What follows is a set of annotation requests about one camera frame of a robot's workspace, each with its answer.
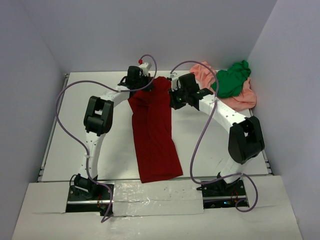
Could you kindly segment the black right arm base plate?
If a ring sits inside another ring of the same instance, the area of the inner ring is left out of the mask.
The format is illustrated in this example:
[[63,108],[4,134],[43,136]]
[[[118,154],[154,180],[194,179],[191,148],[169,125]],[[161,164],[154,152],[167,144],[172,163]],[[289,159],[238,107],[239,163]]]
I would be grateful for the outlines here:
[[202,184],[196,188],[202,193],[204,209],[249,207],[244,182],[239,178],[226,184],[224,180]]

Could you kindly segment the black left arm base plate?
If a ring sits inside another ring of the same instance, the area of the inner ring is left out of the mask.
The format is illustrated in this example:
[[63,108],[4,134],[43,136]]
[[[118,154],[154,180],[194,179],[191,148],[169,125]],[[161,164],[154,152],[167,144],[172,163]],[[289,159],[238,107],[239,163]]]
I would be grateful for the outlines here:
[[71,185],[69,187],[65,212],[99,213],[103,217],[110,205],[110,197],[110,191],[101,185],[96,185],[93,193]]

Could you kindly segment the red t-shirt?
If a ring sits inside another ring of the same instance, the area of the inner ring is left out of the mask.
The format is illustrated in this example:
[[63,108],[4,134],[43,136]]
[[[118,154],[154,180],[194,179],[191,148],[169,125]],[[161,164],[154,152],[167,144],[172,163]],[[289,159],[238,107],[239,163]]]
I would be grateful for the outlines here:
[[166,181],[183,175],[172,139],[171,82],[157,77],[151,91],[138,91],[128,103],[140,181]]

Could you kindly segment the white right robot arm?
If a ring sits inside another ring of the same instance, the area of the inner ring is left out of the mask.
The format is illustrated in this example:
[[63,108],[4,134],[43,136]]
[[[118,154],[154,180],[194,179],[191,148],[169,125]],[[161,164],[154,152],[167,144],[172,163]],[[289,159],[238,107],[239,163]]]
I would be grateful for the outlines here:
[[265,148],[259,119],[235,111],[219,100],[211,90],[201,89],[193,73],[172,73],[168,80],[171,82],[171,108],[178,110],[189,105],[207,114],[228,132],[227,163],[218,173],[216,180],[202,182],[201,185],[214,186],[220,194],[229,195],[234,191],[248,161]]

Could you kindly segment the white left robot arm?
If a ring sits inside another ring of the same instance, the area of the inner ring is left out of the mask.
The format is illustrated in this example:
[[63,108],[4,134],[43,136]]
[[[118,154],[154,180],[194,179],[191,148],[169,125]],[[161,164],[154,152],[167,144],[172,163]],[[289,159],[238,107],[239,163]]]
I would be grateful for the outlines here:
[[98,195],[98,160],[106,134],[113,124],[114,108],[128,100],[137,89],[150,91],[154,88],[149,73],[150,62],[130,66],[115,90],[101,96],[91,96],[88,100],[83,124],[85,127],[85,155],[78,174],[74,178],[74,187],[86,199]]

